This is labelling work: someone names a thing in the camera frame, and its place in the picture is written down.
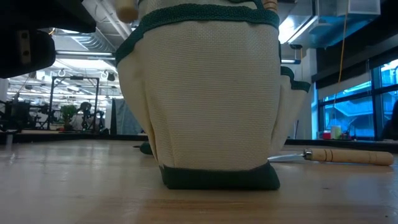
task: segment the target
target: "pipe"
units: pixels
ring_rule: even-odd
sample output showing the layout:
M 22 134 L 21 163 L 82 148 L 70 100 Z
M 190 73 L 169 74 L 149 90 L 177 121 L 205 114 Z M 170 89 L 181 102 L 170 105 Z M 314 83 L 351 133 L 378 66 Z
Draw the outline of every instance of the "pipe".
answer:
M 105 4 L 107 5 L 108 11 L 109 11 L 111 14 L 116 15 L 116 10 L 115 10 L 115 8 L 113 7 L 113 5 L 109 2 L 109 0 L 103 0 L 103 2 L 105 2 Z M 127 35 L 130 35 L 130 34 L 131 34 L 131 28 L 129 28 L 129 27 L 127 26 L 127 24 L 125 24 L 124 22 L 120 21 L 120 22 L 119 22 L 119 25 L 120 25 L 120 26 L 122 27 L 122 29 L 126 32 Z
M 116 21 L 113 19 L 112 15 L 108 12 L 108 10 L 106 10 L 104 4 L 100 0 L 95 0 L 95 3 L 102 11 L 104 11 L 106 18 L 110 21 L 110 23 L 116 29 L 116 31 L 120 34 L 120 36 L 124 40 L 126 40 L 127 34 L 123 30 L 120 29 L 120 27 L 118 26 L 118 23 L 116 23 Z

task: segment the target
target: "wooden handle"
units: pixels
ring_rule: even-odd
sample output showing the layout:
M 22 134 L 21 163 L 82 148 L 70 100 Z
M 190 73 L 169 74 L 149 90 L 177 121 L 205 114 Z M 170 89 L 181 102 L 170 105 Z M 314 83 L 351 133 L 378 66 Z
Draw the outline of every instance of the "wooden handle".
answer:
M 135 8 L 135 0 L 116 0 L 116 14 L 120 21 L 134 22 L 138 19 L 138 11 Z
M 357 164 L 373 164 L 389 166 L 394 163 L 394 156 L 389 152 L 341 150 L 341 149 L 310 149 L 311 161 L 347 162 Z
M 278 0 L 262 0 L 264 9 L 278 12 Z

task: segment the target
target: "wooden table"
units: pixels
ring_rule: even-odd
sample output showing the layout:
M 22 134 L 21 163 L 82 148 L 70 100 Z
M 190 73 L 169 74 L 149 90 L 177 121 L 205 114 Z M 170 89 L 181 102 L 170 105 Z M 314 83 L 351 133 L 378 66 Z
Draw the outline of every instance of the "wooden table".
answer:
M 0 223 L 398 223 L 396 165 L 273 163 L 278 191 L 168 190 L 155 160 L 134 145 L 1 151 Z

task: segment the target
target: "wooden tabletop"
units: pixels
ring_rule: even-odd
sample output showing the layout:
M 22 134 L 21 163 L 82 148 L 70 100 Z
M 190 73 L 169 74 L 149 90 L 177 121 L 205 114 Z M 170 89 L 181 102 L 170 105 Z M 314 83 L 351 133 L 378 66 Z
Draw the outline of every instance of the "wooden tabletop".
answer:
M 135 145 L 62 141 L 0 151 L 0 223 L 398 223 L 396 165 L 273 163 L 278 191 L 169 190 Z

